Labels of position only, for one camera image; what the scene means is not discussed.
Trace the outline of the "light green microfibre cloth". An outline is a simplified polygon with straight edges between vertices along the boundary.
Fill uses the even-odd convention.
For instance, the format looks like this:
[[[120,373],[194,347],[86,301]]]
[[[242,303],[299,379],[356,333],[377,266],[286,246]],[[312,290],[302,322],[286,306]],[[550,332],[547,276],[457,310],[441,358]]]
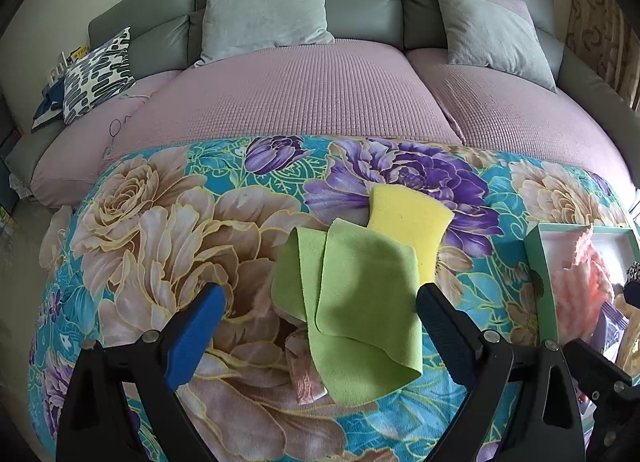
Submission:
[[[305,323],[311,359],[330,397],[358,407],[422,375],[418,289],[411,246],[335,219],[328,230],[290,232],[279,248],[271,299]]]

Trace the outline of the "pink floral cloth bundle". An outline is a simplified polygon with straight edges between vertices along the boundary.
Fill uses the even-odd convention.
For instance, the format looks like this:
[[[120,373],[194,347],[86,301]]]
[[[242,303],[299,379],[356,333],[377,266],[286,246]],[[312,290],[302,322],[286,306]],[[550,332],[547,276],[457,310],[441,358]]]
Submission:
[[[285,359],[297,402],[301,406],[313,404],[326,396],[328,391],[311,357],[306,329],[296,330],[285,340]]]

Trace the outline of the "yellow sponge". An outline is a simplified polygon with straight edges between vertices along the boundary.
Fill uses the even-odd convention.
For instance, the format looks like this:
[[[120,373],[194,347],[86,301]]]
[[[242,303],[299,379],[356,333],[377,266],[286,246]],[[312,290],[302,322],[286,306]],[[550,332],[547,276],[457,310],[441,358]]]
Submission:
[[[414,249],[422,284],[435,281],[438,248],[453,219],[445,204],[406,186],[376,184],[370,192],[368,228]]]

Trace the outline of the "cream lace cloth roll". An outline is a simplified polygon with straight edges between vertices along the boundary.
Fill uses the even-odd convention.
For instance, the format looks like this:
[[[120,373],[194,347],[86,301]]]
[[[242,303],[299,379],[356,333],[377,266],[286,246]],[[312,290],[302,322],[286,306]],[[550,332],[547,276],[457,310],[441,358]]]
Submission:
[[[623,295],[617,295],[615,307],[628,319],[629,323],[618,350],[616,364],[632,378],[639,375],[639,333],[640,310],[626,303]]]

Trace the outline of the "purple tissue pack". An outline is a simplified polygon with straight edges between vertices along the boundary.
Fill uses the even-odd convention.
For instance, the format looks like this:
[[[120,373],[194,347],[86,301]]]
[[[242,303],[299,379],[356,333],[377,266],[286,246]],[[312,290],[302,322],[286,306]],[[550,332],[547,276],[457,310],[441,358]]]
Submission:
[[[615,364],[628,324],[629,320],[622,312],[612,303],[604,302],[589,345]]]

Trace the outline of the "pink white fluffy towel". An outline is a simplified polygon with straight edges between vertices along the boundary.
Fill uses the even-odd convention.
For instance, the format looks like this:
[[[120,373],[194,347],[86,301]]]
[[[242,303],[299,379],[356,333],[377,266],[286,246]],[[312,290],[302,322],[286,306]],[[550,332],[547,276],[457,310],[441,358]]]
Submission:
[[[593,226],[578,236],[567,267],[551,274],[558,342],[588,342],[604,303],[612,303],[614,290],[608,267],[594,247]]]

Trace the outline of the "teal shallow box lid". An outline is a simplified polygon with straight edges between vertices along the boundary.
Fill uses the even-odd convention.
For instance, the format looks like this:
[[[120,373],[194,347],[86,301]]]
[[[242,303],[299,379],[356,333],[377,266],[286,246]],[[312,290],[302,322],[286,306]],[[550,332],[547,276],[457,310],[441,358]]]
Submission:
[[[602,258],[613,286],[623,286],[627,268],[639,260],[638,236],[630,228],[538,224],[530,230],[524,246],[535,290],[541,341],[560,342],[551,275],[570,266],[576,242],[588,230],[592,230],[593,247]]]

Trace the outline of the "leopard print scrunchie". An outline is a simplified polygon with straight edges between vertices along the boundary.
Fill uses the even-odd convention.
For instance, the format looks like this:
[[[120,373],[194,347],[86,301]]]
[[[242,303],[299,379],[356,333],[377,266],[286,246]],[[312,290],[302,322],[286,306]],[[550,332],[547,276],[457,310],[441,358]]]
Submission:
[[[634,262],[627,268],[625,286],[640,283],[640,263]]]

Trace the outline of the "blue book on sofa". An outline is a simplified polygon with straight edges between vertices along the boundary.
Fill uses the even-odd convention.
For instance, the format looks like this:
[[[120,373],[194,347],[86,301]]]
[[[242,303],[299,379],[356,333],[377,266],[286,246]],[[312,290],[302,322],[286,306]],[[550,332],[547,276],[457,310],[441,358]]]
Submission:
[[[32,118],[32,133],[63,118],[64,104],[64,76],[58,78],[47,87],[42,95],[42,101]]]

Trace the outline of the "pink sofa cover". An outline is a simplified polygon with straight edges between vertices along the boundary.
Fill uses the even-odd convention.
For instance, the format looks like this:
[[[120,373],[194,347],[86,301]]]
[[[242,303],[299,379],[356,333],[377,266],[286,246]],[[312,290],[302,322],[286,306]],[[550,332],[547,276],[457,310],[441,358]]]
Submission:
[[[126,154],[213,138],[277,135],[407,138],[574,165],[630,203],[630,170],[567,87],[452,66],[442,49],[400,52],[364,40],[263,50],[160,72],[68,125],[53,125],[27,174],[49,208],[77,204]]]

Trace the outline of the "black white patterned cushion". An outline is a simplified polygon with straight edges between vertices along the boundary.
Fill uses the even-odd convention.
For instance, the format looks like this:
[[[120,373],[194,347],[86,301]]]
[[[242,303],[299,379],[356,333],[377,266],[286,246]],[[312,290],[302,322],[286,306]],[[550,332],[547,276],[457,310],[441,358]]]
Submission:
[[[78,118],[121,94],[136,79],[130,69],[130,29],[122,29],[67,69],[64,78],[63,122]]]

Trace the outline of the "grey pink cushion right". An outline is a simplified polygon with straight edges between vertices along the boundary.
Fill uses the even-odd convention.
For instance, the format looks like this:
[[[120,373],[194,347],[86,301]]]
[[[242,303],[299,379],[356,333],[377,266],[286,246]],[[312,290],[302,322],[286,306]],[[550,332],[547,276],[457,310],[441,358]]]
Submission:
[[[526,3],[521,0],[437,0],[448,62],[478,66],[552,92],[555,80]]]

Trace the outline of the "grey cushion centre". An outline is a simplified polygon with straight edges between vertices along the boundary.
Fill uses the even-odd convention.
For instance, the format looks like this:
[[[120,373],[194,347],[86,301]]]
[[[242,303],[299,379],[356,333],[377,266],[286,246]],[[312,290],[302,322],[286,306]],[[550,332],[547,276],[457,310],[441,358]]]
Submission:
[[[333,42],[326,0],[206,0],[196,64],[264,49]]]

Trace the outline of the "grey green sofa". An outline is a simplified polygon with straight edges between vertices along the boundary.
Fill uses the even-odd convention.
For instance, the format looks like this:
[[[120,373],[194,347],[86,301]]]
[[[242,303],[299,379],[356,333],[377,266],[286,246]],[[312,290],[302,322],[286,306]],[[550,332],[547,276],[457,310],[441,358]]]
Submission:
[[[533,19],[551,66],[555,89],[567,87],[582,100],[620,150],[634,188],[639,183],[639,117],[625,101],[555,36],[553,0],[521,0]],[[136,81],[166,71],[200,68],[202,22],[206,0],[122,0],[88,26],[89,42],[99,47],[129,28],[130,69]],[[400,52],[442,49],[447,37],[437,0],[326,0],[326,21],[339,40],[364,40]],[[6,157],[9,171],[29,188],[27,174],[46,148],[55,121],[21,136]]]

